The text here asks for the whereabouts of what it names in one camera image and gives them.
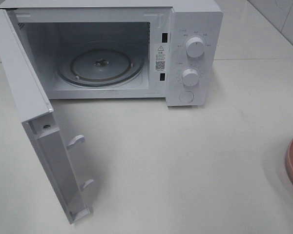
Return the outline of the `round white door button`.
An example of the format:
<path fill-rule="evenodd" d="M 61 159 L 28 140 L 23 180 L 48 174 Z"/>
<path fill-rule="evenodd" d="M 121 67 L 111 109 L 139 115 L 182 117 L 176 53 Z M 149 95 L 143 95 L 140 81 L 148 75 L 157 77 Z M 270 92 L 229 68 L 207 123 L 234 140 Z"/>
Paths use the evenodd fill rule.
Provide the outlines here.
<path fill-rule="evenodd" d="M 191 91 L 184 91 L 179 95 L 179 100 L 184 103 L 193 102 L 194 94 Z"/>

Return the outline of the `white microwave knob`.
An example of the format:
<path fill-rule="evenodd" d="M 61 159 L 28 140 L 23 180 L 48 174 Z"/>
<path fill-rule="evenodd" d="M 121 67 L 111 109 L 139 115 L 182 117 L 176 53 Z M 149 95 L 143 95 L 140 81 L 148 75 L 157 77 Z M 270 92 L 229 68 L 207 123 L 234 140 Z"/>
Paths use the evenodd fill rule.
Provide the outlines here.
<path fill-rule="evenodd" d="M 199 82 L 199 73 L 195 69 L 186 69 L 182 73 L 182 82 L 187 87 L 195 86 Z"/>
<path fill-rule="evenodd" d="M 198 58 L 205 52 L 206 42 L 201 36 L 194 36 L 186 41 L 186 53 L 191 58 Z"/>

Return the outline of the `white microwave door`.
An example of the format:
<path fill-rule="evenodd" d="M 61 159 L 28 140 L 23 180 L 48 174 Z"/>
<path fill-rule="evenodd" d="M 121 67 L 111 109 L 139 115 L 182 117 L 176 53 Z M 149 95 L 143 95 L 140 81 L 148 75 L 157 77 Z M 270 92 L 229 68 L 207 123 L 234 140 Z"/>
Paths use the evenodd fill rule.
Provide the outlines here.
<path fill-rule="evenodd" d="M 38 78 L 24 28 L 12 10 L 0 9 L 0 58 L 21 124 L 69 223 L 74 223 L 90 213 L 68 153 L 68 149 L 84 141 L 84 136 L 78 135 L 65 144 Z"/>

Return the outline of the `white microwave oven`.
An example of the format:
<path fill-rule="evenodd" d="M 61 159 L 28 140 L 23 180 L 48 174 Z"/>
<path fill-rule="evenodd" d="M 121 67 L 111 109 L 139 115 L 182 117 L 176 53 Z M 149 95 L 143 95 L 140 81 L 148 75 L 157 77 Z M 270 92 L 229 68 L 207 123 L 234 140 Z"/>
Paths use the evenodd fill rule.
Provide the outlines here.
<path fill-rule="evenodd" d="M 212 0 L 6 0 L 0 9 L 12 10 L 24 28 L 49 99 L 165 98 L 168 106 L 203 105 L 223 13 Z M 186 53 L 186 41 L 201 36 L 205 52 Z M 71 84 L 57 72 L 59 53 L 92 41 L 148 44 L 141 73 L 105 87 Z M 195 69 L 199 82 L 187 87 L 182 73 Z M 179 95 L 194 94 L 184 103 Z"/>

